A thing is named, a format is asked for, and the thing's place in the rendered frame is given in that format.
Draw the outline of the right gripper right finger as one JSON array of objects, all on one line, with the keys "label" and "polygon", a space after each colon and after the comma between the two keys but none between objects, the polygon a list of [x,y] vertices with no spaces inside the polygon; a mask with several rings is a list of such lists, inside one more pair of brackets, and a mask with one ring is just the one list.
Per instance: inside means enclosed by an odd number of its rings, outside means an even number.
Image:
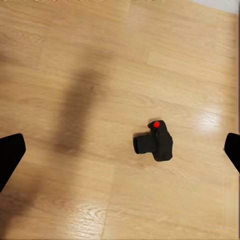
[{"label": "right gripper right finger", "polygon": [[240,135],[228,133],[224,145],[224,151],[240,173]]}]

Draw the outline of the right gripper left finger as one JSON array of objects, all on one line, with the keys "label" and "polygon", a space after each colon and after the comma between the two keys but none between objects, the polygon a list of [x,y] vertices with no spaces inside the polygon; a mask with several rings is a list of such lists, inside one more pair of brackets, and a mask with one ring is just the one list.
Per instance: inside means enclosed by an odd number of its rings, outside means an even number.
[{"label": "right gripper left finger", "polygon": [[0,138],[0,193],[26,152],[21,133]]}]

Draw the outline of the digital camera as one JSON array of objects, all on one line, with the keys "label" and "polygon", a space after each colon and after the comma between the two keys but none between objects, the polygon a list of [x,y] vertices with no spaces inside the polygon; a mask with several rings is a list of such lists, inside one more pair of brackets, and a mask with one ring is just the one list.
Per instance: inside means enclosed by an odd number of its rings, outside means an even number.
[{"label": "digital camera", "polygon": [[173,138],[163,120],[148,124],[151,134],[134,137],[133,145],[136,154],[152,153],[156,162],[169,161],[173,154]]}]

